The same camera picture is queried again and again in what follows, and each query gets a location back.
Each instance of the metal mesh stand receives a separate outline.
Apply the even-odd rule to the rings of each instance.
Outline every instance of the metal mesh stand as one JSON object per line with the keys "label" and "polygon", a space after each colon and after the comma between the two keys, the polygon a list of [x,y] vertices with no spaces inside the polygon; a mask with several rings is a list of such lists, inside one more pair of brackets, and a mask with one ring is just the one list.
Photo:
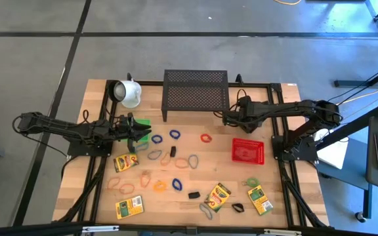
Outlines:
{"label": "metal mesh stand", "polygon": [[227,71],[164,71],[161,112],[223,111],[229,109]]}

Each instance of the yellow crayon box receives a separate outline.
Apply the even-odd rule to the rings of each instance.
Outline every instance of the yellow crayon box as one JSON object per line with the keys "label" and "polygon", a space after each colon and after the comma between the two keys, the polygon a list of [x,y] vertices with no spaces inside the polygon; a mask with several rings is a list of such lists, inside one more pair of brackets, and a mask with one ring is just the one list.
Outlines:
{"label": "yellow crayon box", "polygon": [[115,170],[117,173],[127,170],[139,164],[138,157],[135,153],[128,153],[128,154],[124,154],[119,157],[116,157],[113,160],[113,162],[115,164]]}
{"label": "yellow crayon box", "polygon": [[204,203],[211,207],[215,212],[220,210],[221,206],[230,197],[231,191],[224,187],[221,183],[218,183],[212,192],[207,196]]}
{"label": "yellow crayon box", "polygon": [[115,205],[116,216],[118,220],[144,212],[144,207],[142,206],[142,197],[140,195],[126,199],[124,201],[120,201]]}
{"label": "yellow crayon box", "polygon": [[263,193],[262,186],[258,185],[257,187],[250,189],[247,194],[249,194],[249,198],[252,203],[255,205],[257,212],[259,215],[263,215],[268,211],[272,210],[274,207],[270,204],[268,197]]}

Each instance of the red basket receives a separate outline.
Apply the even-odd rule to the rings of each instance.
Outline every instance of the red basket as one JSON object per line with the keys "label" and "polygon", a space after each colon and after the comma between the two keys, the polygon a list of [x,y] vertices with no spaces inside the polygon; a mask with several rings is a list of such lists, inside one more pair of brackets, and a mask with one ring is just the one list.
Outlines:
{"label": "red basket", "polygon": [[258,141],[233,138],[231,158],[235,162],[263,165],[264,145]]}

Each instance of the gray floor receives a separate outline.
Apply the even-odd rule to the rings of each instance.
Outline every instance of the gray floor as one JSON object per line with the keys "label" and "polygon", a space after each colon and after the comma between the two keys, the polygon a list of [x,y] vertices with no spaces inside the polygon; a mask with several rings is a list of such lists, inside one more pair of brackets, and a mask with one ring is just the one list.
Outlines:
{"label": "gray floor", "polygon": [[[378,2],[373,4],[378,11]],[[0,0],[0,30],[75,31],[83,6],[84,1]],[[93,0],[84,31],[377,32],[377,28],[361,2],[303,1],[285,6],[272,0]],[[0,227],[10,224],[35,149],[35,143],[11,130],[11,121],[26,111],[48,112],[71,42],[71,38],[0,38],[0,149],[6,152],[0,158]],[[245,81],[297,83],[303,99],[328,99],[346,91],[332,87],[333,80],[367,79],[378,71],[378,39],[81,38],[57,118],[77,119],[87,79],[124,79],[130,72],[137,80],[161,80],[164,69],[226,69],[231,80],[241,73]],[[378,94],[342,105],[341,111],[348,116],[376,98]],[[366,142],[366,135],[361,130],[352,137]],[[59,137],[52,136],[50,144],[66,151],[67,143]],[[63,163],[62,156],[47,150],[26,224],[50,222]],[[321,179],[321,186],[332,226],[378,233],[377,187],[373,219],[361,224],[353,214],[362,210],[362,190],[337,180]]]}

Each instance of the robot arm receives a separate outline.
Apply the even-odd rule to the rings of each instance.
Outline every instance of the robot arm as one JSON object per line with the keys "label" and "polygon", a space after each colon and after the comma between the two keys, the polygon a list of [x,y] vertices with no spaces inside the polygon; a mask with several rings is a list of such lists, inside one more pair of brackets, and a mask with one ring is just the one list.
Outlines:
{"label": "robot arm", "polygon": [[133,141],[138,141],[151,132],[149,130],[151,126],[136,122],[132,113],[128,113],[127,117],[120,115],[119,121],[114,124],[105,119],[74,124],[52,119],[39,112],[23,113],[13,121],[13,125],[17,119],[21,119],[17,132],[23,135],[49,132],[61,135],[71,143],[90,148],[99,148],[109,142],[128,139],[128,148],[131,152],[134,152]]}
{"label": "robot arm", "polygon": [[269,117],[303,116],[308,121],[296,130],[289,130],[283,135],[283,148],[290,151],[299,140],[314,134],[322,128],[335,128],[341,122],[339,108],[326,101],[303,100],[284,104],[268,104],[268,102],[252,102],[250,96],[239,98],[236,104],[239,110],[224,111],[224,125],[240,127],[246,133],[252,133]]}

